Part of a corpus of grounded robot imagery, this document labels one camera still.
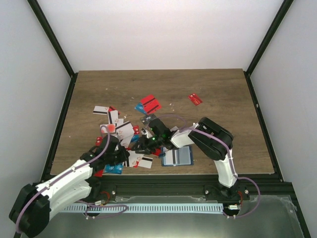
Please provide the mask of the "light blue slotted rail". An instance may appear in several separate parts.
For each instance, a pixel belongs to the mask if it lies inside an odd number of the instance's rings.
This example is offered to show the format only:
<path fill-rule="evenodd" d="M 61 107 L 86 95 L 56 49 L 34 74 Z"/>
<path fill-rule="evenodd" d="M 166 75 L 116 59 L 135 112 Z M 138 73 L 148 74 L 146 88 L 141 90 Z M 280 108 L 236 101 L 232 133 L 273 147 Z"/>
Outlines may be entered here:
<path fill-rule="evenodd" d="M 130 203 L 125 213 L 198 213 L 198 214 L 222 214 L 223 204 L 219 203 Z M 84 213 L 87 205 L 83 203 L 74 203 L 64 210 L 62 213 Z M 118 213 L 124 210 L 124 207 L 93 207 L 87 213 Z"/>

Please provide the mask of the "white striped card top-left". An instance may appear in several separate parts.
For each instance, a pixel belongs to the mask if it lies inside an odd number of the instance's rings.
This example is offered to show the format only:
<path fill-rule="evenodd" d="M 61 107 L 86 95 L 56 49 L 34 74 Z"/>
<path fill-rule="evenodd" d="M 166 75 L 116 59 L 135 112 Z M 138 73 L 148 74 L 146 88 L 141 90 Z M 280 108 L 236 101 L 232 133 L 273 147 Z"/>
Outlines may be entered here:
<path fill-rule="evenodd" d="M 95 106 L 93 109 L 93 114 L 97 115 L 107 115 L 109 111 L 109 107 L 105 106 Z"/>

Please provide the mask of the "red card far right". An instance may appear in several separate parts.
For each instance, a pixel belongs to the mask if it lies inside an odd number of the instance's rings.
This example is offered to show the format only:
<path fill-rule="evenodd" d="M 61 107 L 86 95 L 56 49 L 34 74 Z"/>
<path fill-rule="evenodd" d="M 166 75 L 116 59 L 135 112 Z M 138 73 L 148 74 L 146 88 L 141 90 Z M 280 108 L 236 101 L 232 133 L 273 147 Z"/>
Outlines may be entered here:
<path fill-rule="evenodd" d="M 198 106 L 203 102 L 196 93 L 190 94 L 188 98 L 195 106 Z"/>

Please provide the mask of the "small red card centre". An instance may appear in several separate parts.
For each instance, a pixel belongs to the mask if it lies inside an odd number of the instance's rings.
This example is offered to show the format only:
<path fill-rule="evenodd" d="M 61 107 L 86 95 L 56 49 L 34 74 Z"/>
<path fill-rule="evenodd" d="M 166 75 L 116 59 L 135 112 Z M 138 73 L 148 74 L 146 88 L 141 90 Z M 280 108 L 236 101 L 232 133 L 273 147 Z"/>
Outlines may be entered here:
<path fill-rule="evenodd" d="M 133 130 L 134 130 L 134 134 L 135 134 L 135 135 L 137 135 L 137 134 L 140 133 L 140 131 L 139 131 L 139 126 L 138 126 L 138 125 L 133 126 Z"/>

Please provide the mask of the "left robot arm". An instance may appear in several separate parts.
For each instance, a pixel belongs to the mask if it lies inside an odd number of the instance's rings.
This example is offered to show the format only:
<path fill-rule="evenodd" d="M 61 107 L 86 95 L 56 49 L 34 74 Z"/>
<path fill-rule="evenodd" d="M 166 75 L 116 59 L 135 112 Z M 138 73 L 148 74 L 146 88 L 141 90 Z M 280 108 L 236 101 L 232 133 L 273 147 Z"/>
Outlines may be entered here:
<path fill-rule="evenodd" d="M 49 221 L 67 206 L 82 200 L 95 201 L 101 194 L 100 178 L 96 173 L 105 166 L 125 162 L 128 150 L 119 139 L 106 135 L 99 146 L 92 147 L 68 169 L 50 180 L 39 184 L 27 184 L 9 213 L 18 234 L 37 236 Z"/>

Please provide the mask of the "blue card bottom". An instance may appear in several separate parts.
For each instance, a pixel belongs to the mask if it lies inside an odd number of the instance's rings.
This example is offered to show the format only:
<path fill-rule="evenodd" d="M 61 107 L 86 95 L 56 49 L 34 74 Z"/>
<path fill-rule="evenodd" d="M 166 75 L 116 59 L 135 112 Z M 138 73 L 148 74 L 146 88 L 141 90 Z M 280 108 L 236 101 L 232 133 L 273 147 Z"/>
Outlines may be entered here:
<path fill-rule="evenodd" d="M 115 166 L 111 166 L 111 165 L 106 165 L 105 169 L 104 169 L 104 174 L 122 174 L 123 171 L 123 165 L 122 164 L 118 164 Z"/>

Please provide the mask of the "blue card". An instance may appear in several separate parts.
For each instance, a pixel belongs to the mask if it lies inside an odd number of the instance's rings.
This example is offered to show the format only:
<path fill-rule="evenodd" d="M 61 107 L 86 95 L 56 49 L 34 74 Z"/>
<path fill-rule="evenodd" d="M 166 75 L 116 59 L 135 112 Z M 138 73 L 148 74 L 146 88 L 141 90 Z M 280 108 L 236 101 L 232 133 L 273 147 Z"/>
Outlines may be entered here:
<path fill-rule="evenodd" d="M 135 110 L 143 113 L 143 114 L 147 114 L 146 111 L 144 110 L 144 106 L 142 103 L 138 103 L 135 107 L 134 107 Z"/>
<path fill-rule="evenodd" d="M 105 169 L 104 169 L 104 174 L 122 174 L 123 171 L 123 165 L 122 164 L 118 164 L 115 166 L 111 166 L 111 165 L 106 165 Z"/>

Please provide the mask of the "blue leather card holder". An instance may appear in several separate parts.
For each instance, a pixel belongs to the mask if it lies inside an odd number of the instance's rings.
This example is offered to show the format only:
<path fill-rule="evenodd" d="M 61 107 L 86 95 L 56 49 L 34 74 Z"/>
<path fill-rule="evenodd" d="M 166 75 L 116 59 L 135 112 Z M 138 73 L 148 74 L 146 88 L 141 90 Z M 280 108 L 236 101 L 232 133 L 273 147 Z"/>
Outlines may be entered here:
<path fill-rule="evenodd" d="M 160 150 L 159 157 L 161 159 L 161 165 L 163 167 L 176 167 L 176 166 L 191 166 L 194 164 L 192 146 L 185 146 L 179 149 L 172 149 L 175 152 L 176 164 L 174 166 L 167 166 L 163 163 L 165 151 L 168 151 L 165 147 Z"/>

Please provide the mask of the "black VIP card top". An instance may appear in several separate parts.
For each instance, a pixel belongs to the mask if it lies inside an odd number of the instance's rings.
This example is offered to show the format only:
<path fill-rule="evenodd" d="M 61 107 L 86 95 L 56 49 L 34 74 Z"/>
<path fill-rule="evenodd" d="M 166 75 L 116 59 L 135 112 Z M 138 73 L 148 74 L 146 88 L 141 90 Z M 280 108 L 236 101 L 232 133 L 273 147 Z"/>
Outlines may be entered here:
<path fill-rule="evenodd" d="M 148 125 L 150 123 L 150 121 L 152 121 L 156 118 L 157 118 L 157 116 L 155 114 L 148 114 L 148 115 L 144 115 L 142 118 L 140 118 L 140 121 L 142 122 L 142 124 Z"/>

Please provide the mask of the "red striped card top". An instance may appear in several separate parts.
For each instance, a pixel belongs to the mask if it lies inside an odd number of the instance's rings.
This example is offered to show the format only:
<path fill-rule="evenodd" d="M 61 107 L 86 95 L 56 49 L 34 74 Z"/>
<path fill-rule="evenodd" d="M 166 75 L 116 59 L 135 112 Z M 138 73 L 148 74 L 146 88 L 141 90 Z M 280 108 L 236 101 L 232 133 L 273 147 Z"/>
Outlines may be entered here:
<path fill-rule="evenodd" d="M 161 104 L 154 95 L 148 95 L 140 100 L 143 109 L 147 114 L 153 114 L 161 109 Z"/>

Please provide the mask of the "white blossom VIP card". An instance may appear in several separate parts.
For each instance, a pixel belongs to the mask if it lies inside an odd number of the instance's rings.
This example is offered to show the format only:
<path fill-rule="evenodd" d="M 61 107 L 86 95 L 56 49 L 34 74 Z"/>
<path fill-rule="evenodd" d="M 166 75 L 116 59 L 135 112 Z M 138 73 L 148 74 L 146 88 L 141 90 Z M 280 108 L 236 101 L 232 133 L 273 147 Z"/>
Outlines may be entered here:
<path fill-rule="evenodd" d="M 174 150 L 165 151 L 163 163 L 167 166 L 174 166 L 176 164 L 176 156 Z"/>

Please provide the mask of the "white red-circle card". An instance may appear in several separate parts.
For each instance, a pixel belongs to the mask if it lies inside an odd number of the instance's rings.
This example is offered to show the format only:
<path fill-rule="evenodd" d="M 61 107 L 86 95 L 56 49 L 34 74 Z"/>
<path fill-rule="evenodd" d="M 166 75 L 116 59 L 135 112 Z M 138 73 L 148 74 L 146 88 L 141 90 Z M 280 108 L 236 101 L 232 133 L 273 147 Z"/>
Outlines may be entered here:
<path fill-rule="evenodd" d="M 116 124 L 101 124 L 100 125 L 101 133 L 115 133 Z"/>

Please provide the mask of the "black aluminium frame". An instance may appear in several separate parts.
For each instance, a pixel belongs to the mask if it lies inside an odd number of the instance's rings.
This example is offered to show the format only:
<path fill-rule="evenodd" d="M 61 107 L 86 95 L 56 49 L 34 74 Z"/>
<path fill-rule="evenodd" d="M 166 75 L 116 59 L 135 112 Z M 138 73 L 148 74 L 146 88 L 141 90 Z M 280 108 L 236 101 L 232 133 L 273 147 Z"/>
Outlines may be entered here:
<path fill-rule="evenodd" d="M 28 4 L 30 5 L 32 11 L 37 17 L 48 39 L 54 47 L 58 57 L 60 58 L 67 73 L 70 76 L 70 82 L 65 96 L 65 100 L 61 109 L 61 113 L 53 136 L 53 141 L 51 143 L 48 157 L 40 179 L 41 182 L 45 182 L 53 178 L 53 175 L 51 175 L 52 165 L 78 74 L 74 72 L 74 70 L 72 69 L 39 2 L 36 0 L 30 0 Z M 252 59 L 251 64 L 248 67 L 248 70 L 244 72 L 244 77 L 248 85 L 252 102 L 254 104 L 256 114 L 260 123 L 262 134 L 264 136 L 268 153 L 274 168 L 273 174 L 249 174 L 248 178 L 253 179 L 255 182 L 259 183 L 258 187 L 264 195 L 288 194 L 291 197 L 292 204 L 297 209 L 296 216 L 299 220 L 302 233 L 304 237 L 309 238 L 311 235 L 308 230 L 293 185 L 290 182 L 285 182 L 283 180 L 282 173 L 277 161 L 277 157 L 273 149 L 273 145 L 271 143 L 271 139 L 269 137 L 261 109 L 258 106 L 258 99 L 251 82 L 251 72 L 255 69 L 257 63 L 261 59 L 265 49 L 272 40 L 280 23 L 282 22 L 283 18 L 288 12 L 291 4 L 291 0 L 285 0 L 282 2 L 281 7 L 279 8 L 254 58 Z M 106 188 L 109 188 L 111 186 L 117 186 L 120 191 L 132 195 L 136 195 L 139 192 L 140 195 L 144 196 L 149 196 L 151 194 L 153 194 L 154 196 L 163 196 L 172 193 L 175 193 L 176 195 L 185 196 L 189 194 L 199 193 L 200 187 L 202 188 L 202 191 L 205 192 L 206 187 L 213 187 L 216 184 L 215 175 L 149 175 L 145 177 L 147 179 L 147 182 L 142 182 L 141 178 L 142 176 L 126 176 L 121 180 L 110 180 L 108 178 L 102 178 L 101 185 Z M 18 203 L 14 204 L 9 214 L 9 218 L 16 224 L 16 238 L 20 237 L 21 234 L 24 232 L 23 230 L 21 230 L 21 225 L 24 224 L 23 218 L 26 217 L 26 215 L 33 213 L 32 211 L 35 208 L 33 204 L 37 203 L 37 201 L 39 200 L 39 195 L 35 191 L 35 186 L 27 184 L 25 187 L 23 187 L 18 195 L 17 200 Z"/>

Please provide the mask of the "blue card top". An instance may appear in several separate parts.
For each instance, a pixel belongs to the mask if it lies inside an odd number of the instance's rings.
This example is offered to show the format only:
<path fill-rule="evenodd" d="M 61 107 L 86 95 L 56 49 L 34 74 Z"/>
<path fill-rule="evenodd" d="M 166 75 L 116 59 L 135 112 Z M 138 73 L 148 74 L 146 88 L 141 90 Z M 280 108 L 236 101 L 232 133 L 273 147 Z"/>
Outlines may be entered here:
<path fill-rule="evenodd" d="M 146 111 L 144 110 L 144 106 L 142 103 L 138 103 L 135 107 L 134 107 L 135 110 L 143 113 L 143 114 L 147 114 Z"/>

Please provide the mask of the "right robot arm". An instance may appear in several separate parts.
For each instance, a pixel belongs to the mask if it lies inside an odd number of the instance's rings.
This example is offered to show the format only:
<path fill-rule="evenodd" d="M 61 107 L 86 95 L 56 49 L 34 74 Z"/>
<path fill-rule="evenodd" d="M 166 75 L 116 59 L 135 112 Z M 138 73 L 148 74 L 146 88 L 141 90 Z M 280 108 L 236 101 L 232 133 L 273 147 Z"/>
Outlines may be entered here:
<path fill-rule="evenodd" d="M 193 126 L 171 130 L 158 118 L 144 129 L 144 134 L 132 146 L 138 154 L 151 154 L 158 148 L 180 149 L 195 144 L 208 158 L 214 160 L 220 194 L 230 200 L 238 193 L 238 175 L 233 165 L 233 135 L 207 117 Z"/>

